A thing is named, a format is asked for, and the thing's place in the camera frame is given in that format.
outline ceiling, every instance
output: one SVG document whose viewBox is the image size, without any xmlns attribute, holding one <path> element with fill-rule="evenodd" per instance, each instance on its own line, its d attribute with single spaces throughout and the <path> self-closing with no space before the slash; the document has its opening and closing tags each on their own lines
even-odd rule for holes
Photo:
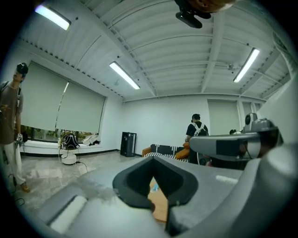
<svg viewBox="0 0 298 238">
<path fill-rule="evenodd" d="M 267 99 L 287 82 L 288 69 L 272 31 L 246 2 L 200 19 L 194 29 L 175 18 L 173 0 L 65 0 L 49 6 L 71 21 L 67 31 L 34 13 L 19 34 L 86 80 L 124 101 L 186 94 Z M 252 48 L 260 50 L 239 83 L 233 79 Z M 135 90 L 109 64 L 117 61 L 139 84 Z M 234 70 L 228 65 L 234 64 Z"/>
</svg>

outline floor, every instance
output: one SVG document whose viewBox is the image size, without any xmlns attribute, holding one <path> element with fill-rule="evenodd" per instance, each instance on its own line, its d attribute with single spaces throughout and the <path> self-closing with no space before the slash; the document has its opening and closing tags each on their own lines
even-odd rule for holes
<svg viewBox="0 0 298 238">
<path fill-rule="evenodd" d="M 120 155 L 119 152 L 109 152 L 97 155 L 82 156 L 81 162 L 85 163 L 88 171 L 118 164 L 132 160 Z M 10 191 L 13 193 L 14 199 L 23 198 L 25 206 L 33 214 L 37 209 L 53 194 L 61 188 L 68 185 L 77 177 L 87 172 L 84 164 L 65 165 L 60 164 L 58 158 L 38 158 L 38 157 L 22 157 L 23 174 L 26 178 L 28 186 L 31 188 L 30 193 L 24 193 L 18 186 L 16 191 L 13 186 L 12 176 L 9 178 Z"/>
</svg>

